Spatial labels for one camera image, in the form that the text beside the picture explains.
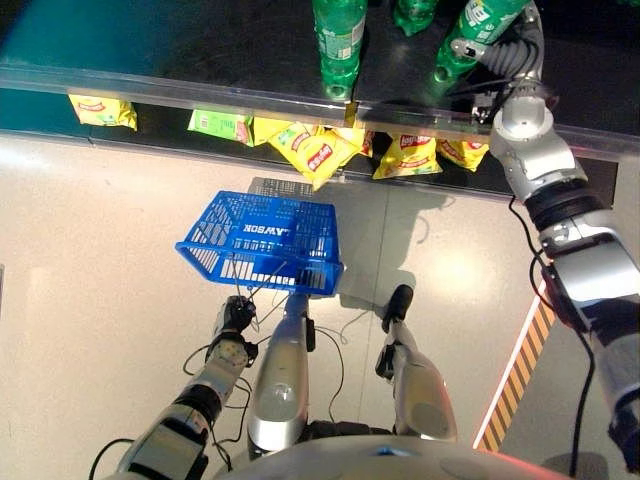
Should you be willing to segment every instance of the green plastic bottle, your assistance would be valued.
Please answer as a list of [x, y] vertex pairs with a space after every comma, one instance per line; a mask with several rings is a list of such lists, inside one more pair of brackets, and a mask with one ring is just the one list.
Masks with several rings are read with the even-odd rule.
[[351, 96], [366, 13], [367, 0], [313, 0], [322, 81], [332, 98]]
[[451, 40], [464, 37], [490, 45], [511, 25], [527, 3], [529, 0], [469, 0], [453, 30], [440, 45], [435, 81], [453, 85], [460, 75], [476, 64], [475, 60], [457, 56], [451, 49]]
[[438, 0], [398, 0], [393, 9], [393, 23], [407, 37], [421, 32], [433, 20]]

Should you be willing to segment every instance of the chip bag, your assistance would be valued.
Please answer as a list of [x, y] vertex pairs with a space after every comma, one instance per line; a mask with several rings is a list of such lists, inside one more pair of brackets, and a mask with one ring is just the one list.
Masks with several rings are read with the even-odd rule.
[[69, 95], [69, 100], [80, 123], [138, 129], [138, 116], [131, 102], [86, 95]]
[[374, 180], [408, 175], [440, 173], [436, 139], [423, 135], [391, 135], [393, 141], [373, 174]]
[[322, 187], [341, 165], [358, 153], [356, 146], [333, 131], [301, 123], [294, 123], [274, 135], [269, 143], [311, 182], [314, 191]]
[[475, 172], [489, 150], [489, 145], [476, 142], [438, 140], [438, 153], [456, 165]]
[[373, 135], [375, 132], [363, 128], [334, 128], [333, 131], [340, 138], [360, 148], [358, 153], [371, 157], [373, 155]]
[[226, 138], [253, 146], [251, 122], [253, 117], [235, 113], [208, 112], [194, 110], [187, 130], [206, 133], [214, 137]]
[[267, 143], [276, 133], [281, 132], [293, 122], [287, 120], [274, 120], [273, 118], [253, 118], [253, 145]]

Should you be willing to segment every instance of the hazard stripe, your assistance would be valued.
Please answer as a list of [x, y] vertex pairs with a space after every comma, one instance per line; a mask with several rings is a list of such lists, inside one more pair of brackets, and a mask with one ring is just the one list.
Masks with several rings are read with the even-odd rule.
[[534, 299], [505, 369], [503, 380], [476, 436], [474, 448], [491, 452], [500, 449], [554, 321], [555, 315], [551, 309], [539, 299]]

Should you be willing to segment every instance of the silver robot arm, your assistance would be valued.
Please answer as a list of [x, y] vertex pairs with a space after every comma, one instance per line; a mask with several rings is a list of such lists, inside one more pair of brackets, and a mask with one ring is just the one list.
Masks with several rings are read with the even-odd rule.
[[199, 479], [207, 467], [204, 455], [213, 428], [233, 386], [257, 355], [241, 333], [255, 316], [244, 297], [229, 297], [218, 319], [205, 365], [176, 400], [122, 457], [109, 480]]
[[550, 263], [543, 278], [558, 317], [589, 332], [606, 400], [609, 435], [638, 471], [640, 271], [610, 209], [588, 188], [536, 86], [525, 80], [496, 114], [491, 153], [526, 206]]

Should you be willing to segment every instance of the plastic basket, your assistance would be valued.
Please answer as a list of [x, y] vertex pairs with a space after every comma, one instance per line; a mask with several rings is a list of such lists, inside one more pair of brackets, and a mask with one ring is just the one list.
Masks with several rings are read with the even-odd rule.
[[342, 274], [333, 205], [219, 192], [176, 249], [207, 280], [332, 295]]

